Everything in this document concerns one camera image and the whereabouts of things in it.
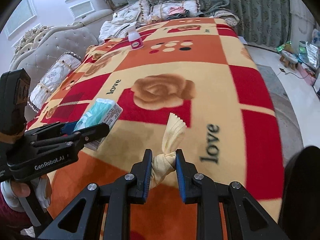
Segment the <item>gloved left hand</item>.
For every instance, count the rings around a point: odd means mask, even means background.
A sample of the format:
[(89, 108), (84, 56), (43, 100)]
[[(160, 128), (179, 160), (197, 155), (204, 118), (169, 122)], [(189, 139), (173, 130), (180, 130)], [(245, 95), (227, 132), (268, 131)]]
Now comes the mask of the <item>gloved left hand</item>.
[[(47, 209), (51, 204), (52, 187), (49, 177), (43, 175), (40, 178), (31, 181), (35, 187), (36, 198), (42, 208)], [(24, 212), (20, 203), (20, 198), (30, 196), (31, 189), (26, 183), (19, 183), (13, 180), (1, 182), (1, 213), (9, 214), (10, 212)]]

